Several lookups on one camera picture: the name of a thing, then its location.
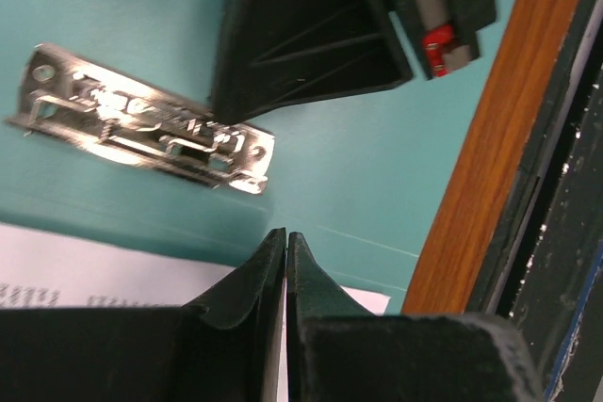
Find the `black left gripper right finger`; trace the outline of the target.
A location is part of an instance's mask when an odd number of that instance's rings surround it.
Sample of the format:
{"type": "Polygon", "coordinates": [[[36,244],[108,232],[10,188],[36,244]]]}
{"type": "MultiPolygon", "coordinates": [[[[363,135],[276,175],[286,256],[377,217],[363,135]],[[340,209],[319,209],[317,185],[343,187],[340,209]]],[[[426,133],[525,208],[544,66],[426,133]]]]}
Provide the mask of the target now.
{"type": "Polygon", "coordinates": [[[292,401],[541,401],[527,345],[489,314],[375,315],[316,262],[301,233],[287,250],[292,401]]]}

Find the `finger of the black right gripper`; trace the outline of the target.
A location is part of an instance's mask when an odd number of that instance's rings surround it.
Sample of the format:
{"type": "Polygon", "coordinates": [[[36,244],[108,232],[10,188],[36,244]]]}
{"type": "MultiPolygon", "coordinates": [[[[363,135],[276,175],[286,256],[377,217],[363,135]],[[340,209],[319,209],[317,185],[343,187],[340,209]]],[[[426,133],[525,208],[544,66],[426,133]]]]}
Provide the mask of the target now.
{"type": "Polygon", "coordinates": [[[226,124],[413,77],[390,0],[225,0],[209,102],[226,124]]]}

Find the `teal file folder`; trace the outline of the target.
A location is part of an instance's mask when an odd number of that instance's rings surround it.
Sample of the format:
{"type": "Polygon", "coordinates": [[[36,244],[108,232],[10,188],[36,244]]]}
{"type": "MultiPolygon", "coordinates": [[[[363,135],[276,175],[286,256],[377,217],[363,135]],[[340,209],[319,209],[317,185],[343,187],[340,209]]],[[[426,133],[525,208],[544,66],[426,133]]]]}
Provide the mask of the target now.
{"type": "MultiPolygon", "coordinates": [[[[203,101],[223,0],[1,0],[1,113],[24,65],[51,42],[203,101]]],[[[130,249],[237,265],[273,228],[302,233],[348,286],[398,313],[492,68],[514,0],[479,35],[481,57],[449,76],[273,111],[264,194],[209,189],[39,134],[1,128],[1,218],[130,249]]]]}

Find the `metal folder clip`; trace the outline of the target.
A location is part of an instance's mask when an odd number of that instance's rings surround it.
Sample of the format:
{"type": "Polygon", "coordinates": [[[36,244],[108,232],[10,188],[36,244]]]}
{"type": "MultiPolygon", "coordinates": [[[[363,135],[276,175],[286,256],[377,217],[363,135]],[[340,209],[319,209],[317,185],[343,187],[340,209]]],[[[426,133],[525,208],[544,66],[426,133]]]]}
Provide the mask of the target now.
{"type": "Polygon", "coordinates": [[[126,166],[261,195],[275,138],[52,43],[28,59],[7,122],[126,166]]]}

